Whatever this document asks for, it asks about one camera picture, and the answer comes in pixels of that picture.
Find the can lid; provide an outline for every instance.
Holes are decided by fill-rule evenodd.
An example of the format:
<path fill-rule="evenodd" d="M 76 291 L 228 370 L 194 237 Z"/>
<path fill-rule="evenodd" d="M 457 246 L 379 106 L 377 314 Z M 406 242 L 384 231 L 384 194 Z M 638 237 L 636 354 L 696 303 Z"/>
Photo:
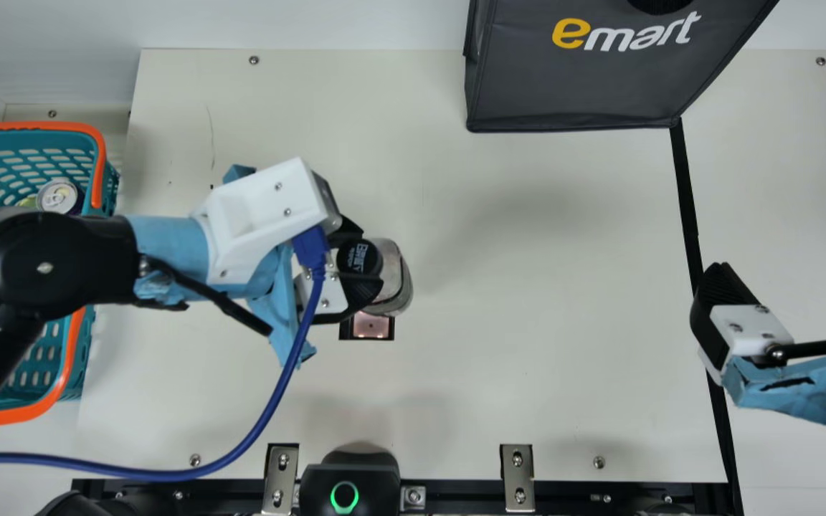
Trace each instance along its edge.
<path fill-rule="evenodd" d="M 69 213 L 78 202 L 78 188 L 67 179 L 55 179 L 40 187 L 37 206 L 43 211 Z"/>

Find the soda can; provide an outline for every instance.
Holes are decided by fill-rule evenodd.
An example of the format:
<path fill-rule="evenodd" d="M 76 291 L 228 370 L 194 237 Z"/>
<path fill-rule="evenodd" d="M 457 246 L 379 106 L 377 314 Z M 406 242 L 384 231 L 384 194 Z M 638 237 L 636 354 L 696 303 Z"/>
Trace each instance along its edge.
<path fill-rule="evenodd" d="M 37 209 L 63 215 L 80 215 L 85 203 L 85 190 L 65 178 L 53 179 L 37 192 Z"/>

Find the black robot arm segment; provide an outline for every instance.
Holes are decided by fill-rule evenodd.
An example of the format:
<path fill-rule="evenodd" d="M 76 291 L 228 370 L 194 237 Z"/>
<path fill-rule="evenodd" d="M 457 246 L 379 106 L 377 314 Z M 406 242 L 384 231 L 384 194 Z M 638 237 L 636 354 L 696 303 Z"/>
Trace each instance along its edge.
<path fill-rule="evenodd" d="M 48 320 L 136 300 L 138 254 L 125 219 L 0 209 L 0 388 Z"/>
<path fill-rule="evenodd" d="M 0 209 L 0 303 L 53 320 L 92 303 L 136 300 L 136 239 L 122 216 Z"/>

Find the black metal frame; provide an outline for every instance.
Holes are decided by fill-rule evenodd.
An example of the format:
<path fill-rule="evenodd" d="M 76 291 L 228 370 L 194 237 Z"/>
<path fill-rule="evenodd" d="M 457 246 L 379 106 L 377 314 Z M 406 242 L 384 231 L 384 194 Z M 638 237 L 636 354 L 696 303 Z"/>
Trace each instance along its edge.
<path fill-rule="evenodd" d="M 407 514 L 505 514 L 502 480 L 415 480 L 403 484 L 426 487 L 426 507 Z M 76 479 L 72 489 L 92 500 L 111 500 L 117 493 L 131 495 L 141 490 L 183 497 L 181 516 L 255 514 L 263 500 L 259 479 L 210 479 L 175 484 L 145 484 L 128 480 Z M 636 482 L 534 483 L 537 514 L 573 516 L 632 516 L 638 510 L 672 503 L 695 514 L 727 514 L 732 511 L 727 484 L 679 484 Z M 300 516 L 300 507 L 295 510 Z"/>

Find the metal bracket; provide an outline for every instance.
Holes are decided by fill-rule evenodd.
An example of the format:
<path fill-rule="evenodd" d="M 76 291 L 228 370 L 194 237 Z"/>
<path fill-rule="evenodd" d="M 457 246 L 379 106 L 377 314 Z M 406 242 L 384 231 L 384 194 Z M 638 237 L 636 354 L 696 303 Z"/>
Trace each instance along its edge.
<path fill-rule="evenodd" d="M 505 512 L 534 512 L 534 455 L 530 444 L 501 444 Z"/>
<path fill-rule="evenodd" d="M 261 514 L 289 516 L 295 499 L 298 447 L 271 445 L 267 458 Z"/>
<path fill-rule="evenodd" d="M 400 512 L 421 512 L 426 510 L 425 486 L 400 487 Z"/>

